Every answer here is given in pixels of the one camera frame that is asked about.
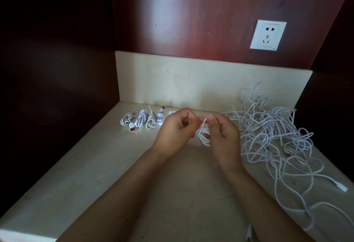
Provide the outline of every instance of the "beige countertop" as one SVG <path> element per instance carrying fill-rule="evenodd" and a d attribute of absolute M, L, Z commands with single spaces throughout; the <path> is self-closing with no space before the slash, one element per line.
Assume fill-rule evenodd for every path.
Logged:
<path fill-rule="evenodd" d="M 120 119 L 146 104 L 119 102 L 58 163 L 56 163 L 1 219 L 0 239 L 55 241 L 152 144 L 159 129 L 130 133 Z M 156 112 L 160 106 L 151 106 Z M 208 112 L 195 111 L 197 115 Z M 315 178 L 305 195 L 308 204 L 326 201 L 354 219 L 354 185 L 316 148 L 313 156 L 325 164 L 323 174 L 348 187 L 341 191 L 325 178 Z M 244 163 L 248 172 L 274 196 L 274 181 L 264 163 Z M 309 177 L 285 178 L 303 191 Z M 280 200 L 301 208 L 298 198 L 279 186 Z M 352 241 L 354 228 L 328 206 L 313 210 L 316 226 L 308 233 L 316 241 Z M 301 226 L 304 213 L 289 213 Z M 248 221 L 237 196 L 211 154 L 198 138 L 191 139 L 162 169 L 131 235 L 131 241 L 245 241 Z"/>

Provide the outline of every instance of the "outlet faceplate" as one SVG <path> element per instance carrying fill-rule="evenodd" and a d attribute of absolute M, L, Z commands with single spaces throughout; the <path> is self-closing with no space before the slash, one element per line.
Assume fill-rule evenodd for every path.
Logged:
<path fill-rule="evenodd" d="M 250 48 L 277 50 L 286 22 L 258 20 Z"/>

